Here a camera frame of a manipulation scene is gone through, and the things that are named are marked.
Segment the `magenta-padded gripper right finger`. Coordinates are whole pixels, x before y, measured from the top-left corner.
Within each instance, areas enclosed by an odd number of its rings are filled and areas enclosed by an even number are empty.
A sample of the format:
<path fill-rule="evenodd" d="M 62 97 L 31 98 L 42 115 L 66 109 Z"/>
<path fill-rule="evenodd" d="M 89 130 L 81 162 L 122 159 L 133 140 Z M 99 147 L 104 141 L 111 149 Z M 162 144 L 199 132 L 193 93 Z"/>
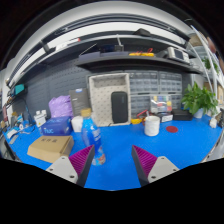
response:
<path fill-rule="evenodd" d="M 133 145 L 131 152 L 141 186 L 146 186 L 179 170 L 165 156 L 156 157 Z"/>

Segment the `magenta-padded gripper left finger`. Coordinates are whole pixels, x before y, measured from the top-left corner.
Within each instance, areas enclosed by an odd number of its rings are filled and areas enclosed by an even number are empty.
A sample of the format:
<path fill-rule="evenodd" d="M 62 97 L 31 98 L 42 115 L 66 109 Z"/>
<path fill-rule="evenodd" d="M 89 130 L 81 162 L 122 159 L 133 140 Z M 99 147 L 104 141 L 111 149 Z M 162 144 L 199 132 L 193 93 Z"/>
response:
<path fill-rule="evenodd" d="M 95 147 L 88 146 L 70 157 L 61 156 L 47 168 L 47 171 L 84 187 L 94 155 Z"/>

